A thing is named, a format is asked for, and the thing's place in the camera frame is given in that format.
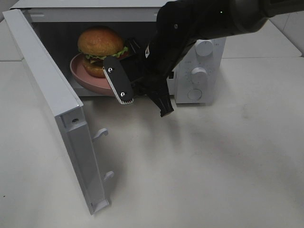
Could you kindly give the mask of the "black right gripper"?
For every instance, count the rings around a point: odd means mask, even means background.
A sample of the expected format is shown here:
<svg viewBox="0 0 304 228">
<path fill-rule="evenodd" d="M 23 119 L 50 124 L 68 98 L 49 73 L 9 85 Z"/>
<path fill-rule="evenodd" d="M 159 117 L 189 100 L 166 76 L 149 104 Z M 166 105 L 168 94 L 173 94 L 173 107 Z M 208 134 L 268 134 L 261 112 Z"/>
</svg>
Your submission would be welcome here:
<svg viewBox="0 0 304 228">
<path fill-rule="evenodd" d="M 164 42 L 151 42 L 140 47 L 135 38 L 125 41 L 128 48 L 121 64 L 131 82 L 135 95 L 147 95 L 159 108 L 160 116 L 171 114 L 167 77 L 171 67 L 171 46 Z"/>
</svg>

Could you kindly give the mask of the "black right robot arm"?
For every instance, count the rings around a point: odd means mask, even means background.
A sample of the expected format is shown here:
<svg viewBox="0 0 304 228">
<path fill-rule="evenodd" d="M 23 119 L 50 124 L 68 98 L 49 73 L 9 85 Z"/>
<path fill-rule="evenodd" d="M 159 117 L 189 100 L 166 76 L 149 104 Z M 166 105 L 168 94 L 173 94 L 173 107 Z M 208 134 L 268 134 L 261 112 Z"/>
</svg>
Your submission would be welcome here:
<svg viewBox="0 0 304 228">
<path fill-rule="evenodd" d="M 268 18 L 302 11 L 301 0 L 176 0 L 160 8 L 156 34 L 131 60 L 127 75 L 132 90 L 118 92 L 120 103 L 148 96 L 161 116 L 173 111 L 167 77 L 199 39 L 253 33 Z"/>
</svg>

